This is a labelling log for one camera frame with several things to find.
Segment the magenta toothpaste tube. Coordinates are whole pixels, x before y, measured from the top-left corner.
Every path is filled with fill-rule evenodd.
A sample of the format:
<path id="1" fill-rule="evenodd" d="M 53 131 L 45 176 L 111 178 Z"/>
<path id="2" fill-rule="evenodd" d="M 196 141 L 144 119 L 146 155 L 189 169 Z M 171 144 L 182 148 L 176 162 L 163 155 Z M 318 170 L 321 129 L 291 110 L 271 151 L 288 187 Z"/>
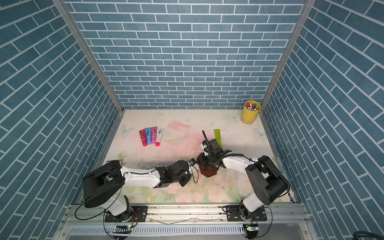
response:
<path id="1" fill-rule="evenodd" d="M 151 143 L 156 143 L 158 127 L 151 127 Z"/>

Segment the white pink-cap toothpaste tube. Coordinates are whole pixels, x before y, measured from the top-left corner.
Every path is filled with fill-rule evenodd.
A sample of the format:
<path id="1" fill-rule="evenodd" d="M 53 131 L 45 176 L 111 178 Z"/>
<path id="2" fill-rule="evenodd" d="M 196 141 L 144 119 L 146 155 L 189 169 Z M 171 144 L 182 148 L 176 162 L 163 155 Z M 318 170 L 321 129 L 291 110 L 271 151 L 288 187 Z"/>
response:
<path id="1" fill-rule="evenodd" d="M 157 128 L 157 135 L 156 135 L 156 141 L 155 141 L 155 145 L 157 147 L 159 147 L 161 144 L 163 133 L 164 133 L 164 128 Z"/>

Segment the red toothpaste tube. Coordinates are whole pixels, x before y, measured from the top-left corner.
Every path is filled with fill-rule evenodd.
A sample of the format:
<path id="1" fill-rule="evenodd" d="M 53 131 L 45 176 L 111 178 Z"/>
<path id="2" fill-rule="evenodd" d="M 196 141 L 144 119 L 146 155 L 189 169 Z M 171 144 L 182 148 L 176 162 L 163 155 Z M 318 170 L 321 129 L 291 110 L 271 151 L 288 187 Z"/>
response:
<path id="1" fill-rule="evenodd" d="M 148 142 L 147 142 L 147 134 L 146 134 L 146 130 L 145 129 L 142 129 L 139 131 L 139 134 L 140 134 L 140 138 L 141 138 L 141 142 L 142 142 L 142 145 L 145 147 L 148 145 Z"/>

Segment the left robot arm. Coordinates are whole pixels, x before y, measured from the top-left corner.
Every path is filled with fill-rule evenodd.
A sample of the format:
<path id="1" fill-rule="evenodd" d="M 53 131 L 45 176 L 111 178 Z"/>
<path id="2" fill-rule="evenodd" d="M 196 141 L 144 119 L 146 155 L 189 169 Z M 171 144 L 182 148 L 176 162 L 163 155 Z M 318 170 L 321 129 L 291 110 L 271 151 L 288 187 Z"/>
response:
<path id="1" fill-rule="evenodd" d="M 185 186 L 193 176 L 191 167 L 195 159 L 178 160 L 168 167 L 156 167 L 150 170 L 131 169 L 121 166 L 114 160 L 83 177 L 85 208 L 102 207 L 113 216 L 130 213 L 132 208 L 128 197 L 123 195 L 123 188 L 148 187 L 166 188 L 178 183 Z"/>

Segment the blue toothpaste tube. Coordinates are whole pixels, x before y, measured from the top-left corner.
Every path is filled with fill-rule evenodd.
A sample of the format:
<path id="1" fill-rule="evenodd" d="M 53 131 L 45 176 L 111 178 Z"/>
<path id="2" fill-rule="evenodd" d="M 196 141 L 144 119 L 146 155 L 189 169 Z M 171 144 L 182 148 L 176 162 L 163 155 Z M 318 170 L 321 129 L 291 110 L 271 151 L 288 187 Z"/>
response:
<path id="1" fill-rule="evenodd" d="M 152 128 L 145 128 L 147 145 L 152 144 Z"/>

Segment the pens in cup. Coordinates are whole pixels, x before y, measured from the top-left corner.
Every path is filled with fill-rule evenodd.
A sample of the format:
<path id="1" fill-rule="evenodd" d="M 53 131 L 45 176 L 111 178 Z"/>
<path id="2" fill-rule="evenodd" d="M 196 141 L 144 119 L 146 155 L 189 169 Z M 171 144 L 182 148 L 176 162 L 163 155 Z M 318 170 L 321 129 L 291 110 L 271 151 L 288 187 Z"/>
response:
<path id="1" fill-rule="evenodd" d="M 245 106 L 247 107 L 248 110 L 250 111 L 256 111 L 258 109 L 257 103 L 252 103 L 252 102 L 246 102 Z"/>

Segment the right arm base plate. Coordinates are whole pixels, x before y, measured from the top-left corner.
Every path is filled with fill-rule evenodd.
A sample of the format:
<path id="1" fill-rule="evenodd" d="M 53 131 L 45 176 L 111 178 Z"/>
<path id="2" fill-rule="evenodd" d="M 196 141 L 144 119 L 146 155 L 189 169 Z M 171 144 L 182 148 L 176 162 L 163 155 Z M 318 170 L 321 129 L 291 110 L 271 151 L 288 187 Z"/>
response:
<path id="1" fill-rule="evenodd" d="M 240 221 L 267 221 L 267 215 L 264 207 L 260 207 L 253 212 L 249 212 L 245 207 L 239 205 L 224 206 L 222 210 L 226 213 L 228 222 Z"/>

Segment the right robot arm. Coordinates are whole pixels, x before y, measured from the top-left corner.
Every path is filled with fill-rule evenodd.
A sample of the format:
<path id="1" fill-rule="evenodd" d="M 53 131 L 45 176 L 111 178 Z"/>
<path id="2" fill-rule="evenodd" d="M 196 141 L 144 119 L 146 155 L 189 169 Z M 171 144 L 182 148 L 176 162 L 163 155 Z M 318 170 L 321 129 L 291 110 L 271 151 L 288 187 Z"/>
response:
<path id="1" fill-rule="evenodd" d="M 203 176 L 210 178 L 216 175 L 220 167 L 248 176 L 253 192 L 239 203 L 240 212 L 247 219 L 258 208 L 269 206 L 290 190 L 288 180 L 267 156 L 252 159 L 230 150 L 224 151 L 216 139 L 204 140 L 201 148 L 203 152 L 198 156 L 197 163 Z"/>

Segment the aluminium front rail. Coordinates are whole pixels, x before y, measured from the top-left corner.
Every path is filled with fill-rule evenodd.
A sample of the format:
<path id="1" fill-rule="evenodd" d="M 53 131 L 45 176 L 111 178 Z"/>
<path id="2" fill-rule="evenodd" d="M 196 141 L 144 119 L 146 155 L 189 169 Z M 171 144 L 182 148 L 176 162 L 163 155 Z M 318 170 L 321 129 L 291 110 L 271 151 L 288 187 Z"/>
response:
<path id="1" fill-rule="evenodd" d="M 60 227 L 80 225 L 131 225 L 131 224 L 226 224 L 228 219 L 234 219 L 230 223 L 266 224 L 308 224 L 310 218 L 303 204 L 277 203 L 264 207 L 255 220 L 245 220 L 236 214 L 233 208 L 236 204 L 134 204 L 139 209 L 137 214 L 124 222 L 104 222 L 107 214 L 101 214 L 102 208 L 87 209 L 72 205 L 60 223 Z"/>

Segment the green toothpaste tube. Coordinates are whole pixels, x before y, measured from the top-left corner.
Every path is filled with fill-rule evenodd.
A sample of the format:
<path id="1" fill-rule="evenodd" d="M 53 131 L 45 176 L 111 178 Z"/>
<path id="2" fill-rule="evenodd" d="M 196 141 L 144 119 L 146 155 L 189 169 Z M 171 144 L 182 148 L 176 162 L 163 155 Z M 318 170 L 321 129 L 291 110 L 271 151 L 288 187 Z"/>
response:
<path id="1" fill-rule="evenodd" d="M 214 135 L 215 135 L 215 139 L 216 139 L 218 145 L 221 147 L 222 146 L 221 130 L 220 129 L 214 129 Z"/>

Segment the yellow cup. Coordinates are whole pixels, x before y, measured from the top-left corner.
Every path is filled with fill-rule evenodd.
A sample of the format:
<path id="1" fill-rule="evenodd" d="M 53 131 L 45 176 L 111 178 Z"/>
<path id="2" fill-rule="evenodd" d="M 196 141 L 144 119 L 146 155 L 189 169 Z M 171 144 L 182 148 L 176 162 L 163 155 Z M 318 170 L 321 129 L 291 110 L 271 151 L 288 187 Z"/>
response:
<path id="1" fill-rule="evenodd" d="M 246 102 L 257 103 L 258 109 L 256 111 L 248 110 L 247 107 L 245 106 Z M 259 114 L 259 112 L 261 110 L 261 105 L 260 105 L 260 103 L 258 103 L 256 101 L 253 101 L 253 100 L 249 100 L 249 101 L 246 101 L 246 102 L 244 103 L 243 111 L 242 111 L 242 114 L 241 114 L 241 121 L 243 123 L 245 123 L 245 124 L 250 125 L 250 124 L 252 124 L 256 120 L 256 118 L 257 118 L 257 116 L 258 116 L 258 114 Z"/>

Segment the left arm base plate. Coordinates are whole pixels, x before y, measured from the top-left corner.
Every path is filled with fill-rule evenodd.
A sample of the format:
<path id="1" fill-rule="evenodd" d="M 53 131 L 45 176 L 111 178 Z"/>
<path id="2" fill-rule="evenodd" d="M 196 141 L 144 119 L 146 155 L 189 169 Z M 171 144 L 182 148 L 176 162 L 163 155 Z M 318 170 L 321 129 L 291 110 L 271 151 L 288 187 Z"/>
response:
<path id="1" fill-rule="evenodd" d="M 130 210 L 117 216 L 113 216 L 110 211 L 107 211 L 104 220 L 106 223 L 133 222 L 135 224 L 145 222 L 147 213 L 148 206 L 131 206 Z"/>

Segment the brown cloth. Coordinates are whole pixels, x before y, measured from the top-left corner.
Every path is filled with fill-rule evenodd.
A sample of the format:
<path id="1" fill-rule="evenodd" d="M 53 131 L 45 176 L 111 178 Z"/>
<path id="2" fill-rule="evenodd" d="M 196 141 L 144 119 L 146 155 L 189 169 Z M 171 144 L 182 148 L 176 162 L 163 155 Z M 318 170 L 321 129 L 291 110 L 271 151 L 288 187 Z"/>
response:
<path id="1" fill-rule="evenodd" d="M 210 178 L 216 175 L 219 169 L 217 166 L 212 166 L 212 165 L 203 166 L 201 164 L 199 164 L 199 168 L 200 168 L 201 174 L 206 178 Z"/>

